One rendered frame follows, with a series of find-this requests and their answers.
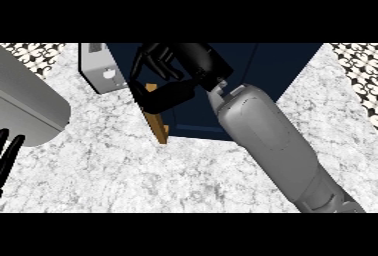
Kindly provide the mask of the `dark blue cabinet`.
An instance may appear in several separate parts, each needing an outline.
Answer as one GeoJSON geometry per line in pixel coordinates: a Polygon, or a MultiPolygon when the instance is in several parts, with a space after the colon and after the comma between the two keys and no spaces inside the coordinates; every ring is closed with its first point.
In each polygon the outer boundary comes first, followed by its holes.
{"type": "MultiPolygon", "coordinates": [[[[322,43],[211,43],[210,46],[231,65],[223,95],[241,85],[259,87],[278,101],[322,43]]],[[[161,113],[169,135],[231,141],[201,87],[195,97],[161,113]]]]}

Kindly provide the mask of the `open wooden cabinet door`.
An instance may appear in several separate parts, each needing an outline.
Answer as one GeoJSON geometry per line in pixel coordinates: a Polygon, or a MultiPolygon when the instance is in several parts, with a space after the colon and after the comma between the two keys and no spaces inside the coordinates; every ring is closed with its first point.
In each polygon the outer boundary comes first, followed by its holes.
{"type": "Polygon", "coordinates": [[[169,126],[163,123],[161,115],[151,113],[143,113],[143,115],[158,142],[166,144],[169,139],[169,126]]]}

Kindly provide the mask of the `white toaster appliance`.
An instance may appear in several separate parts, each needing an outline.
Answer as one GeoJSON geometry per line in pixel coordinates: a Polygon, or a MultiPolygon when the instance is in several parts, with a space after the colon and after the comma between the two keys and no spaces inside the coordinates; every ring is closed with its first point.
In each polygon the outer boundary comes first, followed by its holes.
{"type": "Polygon", "coordinates": [[[105,43],[79,44],[79,71],[98,94],[127,88],[127,82],[105,43]]]}

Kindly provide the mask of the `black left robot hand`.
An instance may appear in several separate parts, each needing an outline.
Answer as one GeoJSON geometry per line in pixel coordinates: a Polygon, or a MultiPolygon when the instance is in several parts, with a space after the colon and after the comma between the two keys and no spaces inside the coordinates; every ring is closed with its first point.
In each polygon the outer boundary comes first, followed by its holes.
{"type": "Polygon", "coordinates": [[[2,153],[2,156],[0,156],[0,197],[3,195],[3,186],[6,184],[6,180],[8,180],[8,177],[11,174],[11,170],[14,167],[15,160],[17,160],[18,152],[19,152],[21,146],[25,141],[25,136],[18,135],[9,144],[8,149],[3,149],[8,137],[9,137],[9,129],[3,128],[0,130],[0,153],[2,153]]]}

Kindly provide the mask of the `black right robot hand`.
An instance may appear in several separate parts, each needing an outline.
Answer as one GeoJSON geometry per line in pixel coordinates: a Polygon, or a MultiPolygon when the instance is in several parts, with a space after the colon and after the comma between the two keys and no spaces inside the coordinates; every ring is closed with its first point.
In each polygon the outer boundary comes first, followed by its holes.
{"type": "Polygon", "coordinates": [[[158,114],[195,97],[195,87],[211,91],[234,69],[208,43],[143,43],[133,60],[129,88],[142,110],[158,114]],[[169,81],[149,92],[138,81],[142,66],[169,81]]]}

